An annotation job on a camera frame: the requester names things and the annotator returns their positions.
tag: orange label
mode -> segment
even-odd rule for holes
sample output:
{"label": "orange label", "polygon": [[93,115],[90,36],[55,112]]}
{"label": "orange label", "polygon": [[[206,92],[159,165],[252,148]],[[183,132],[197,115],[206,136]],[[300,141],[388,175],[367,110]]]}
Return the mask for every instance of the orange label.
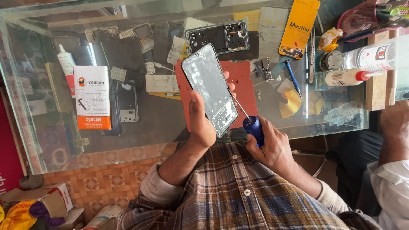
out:
{"label": "orange label", "polygon": [[78,116],[78,129],[111,129],[111,118],[107,117],[91,117]]}

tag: red basket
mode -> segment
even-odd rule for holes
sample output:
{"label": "red basket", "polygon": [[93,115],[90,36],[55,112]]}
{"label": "red basket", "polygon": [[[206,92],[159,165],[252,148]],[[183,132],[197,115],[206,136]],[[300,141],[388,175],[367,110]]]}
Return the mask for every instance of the red basket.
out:
{"label": "red basket", "polygon": [[[341,15],[341,18],[338,21],[338,28],[344,31],[343,36],[348,36],[354,34],[356,32],[370,29],[379,25],[378,20],[376,19],[376,4],[386,3],[389,0],[367,0],[366,2],[356,6],[353,9],[346,11],[344,14]],[[402,10],[399,11],[399,14],[407,14],[408,11]],[[399,26],[395,28],[385,28],[379,29],[375,31],[375,34],[382,33],[387,30],[393,30],[400,28]],[[361,38],[357,38],[355,40],[351,40],[348,42],[355,42],[359,39],[369,37],[371,35],[367,35]]]}

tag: white glue bottle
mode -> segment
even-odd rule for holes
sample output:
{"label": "white glue bottle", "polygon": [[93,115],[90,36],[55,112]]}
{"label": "white glue bottle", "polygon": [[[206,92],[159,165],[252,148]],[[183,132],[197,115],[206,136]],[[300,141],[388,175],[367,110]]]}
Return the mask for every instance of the white glue bottle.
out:
{"label": "white glue bottle", "polygon": [[74,83],[74,70],[73,66],[76,65],[72,54],[66,52],[63,45],[60,46],[61,53],[57,54],[61,67],[63,68],[64,75],[67,78],[68,86],[70,87],[71,97],[75,98],[75,83]]}
{"label": "white glue bottle", "polygon": [[325,82],[329,86],[356,86],[368,80],[370,77],[384,75],[384,73],[371,74],[360,68],[349,70],[332,71],[325,77]]}

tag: man's left hand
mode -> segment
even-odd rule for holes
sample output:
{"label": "man's left hand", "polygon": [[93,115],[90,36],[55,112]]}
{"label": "man's left hand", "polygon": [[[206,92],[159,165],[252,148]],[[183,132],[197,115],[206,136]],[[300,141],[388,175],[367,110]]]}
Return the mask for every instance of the man's left hand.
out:
{"label": "man's left hand", "polygon": [[[229,72],[223,72],[225,78],[229,78]],[[229,89],[234,90],[234,84],[228,83]],[[201,95],[196,91],[189,93],[191,101],[189,103],[189,116],[191,133],[189,143],[195,146],[208,149],[216,141],[216,131],[209,119],[205,115],[205,102]]]}

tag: plastic bottle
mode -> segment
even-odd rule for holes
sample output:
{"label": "plastic bottle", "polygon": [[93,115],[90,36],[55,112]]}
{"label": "plastic bottle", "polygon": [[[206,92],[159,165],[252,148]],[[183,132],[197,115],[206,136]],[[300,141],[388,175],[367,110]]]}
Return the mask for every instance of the plastic bottle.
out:
{"label": "plastic bottle", "polygon": [[64,50],[63,46],[60,44],[61,53],[57,54],[58,60],[60,61],[61,67],[63,68],[64,75],[67,78],[68,86],[70,87],[70,92],[72,98],[75,97],[75,84],[74,84],[74,70],[72,67],[75,64],[74,58],[71,53]]}
{"label": "plastic bottle", "polygon": [[361,68],[375,72],[409,68],[409,34],[345,52],[344,59],[344,70]]}
{"label": "plastic bottle", "polygon": [[370,77],[384,75],[384,73],[371,74],[359,68],[350,70],[332,71],[325,77],[325,82],[329,86],[356,86],[368,80]]}

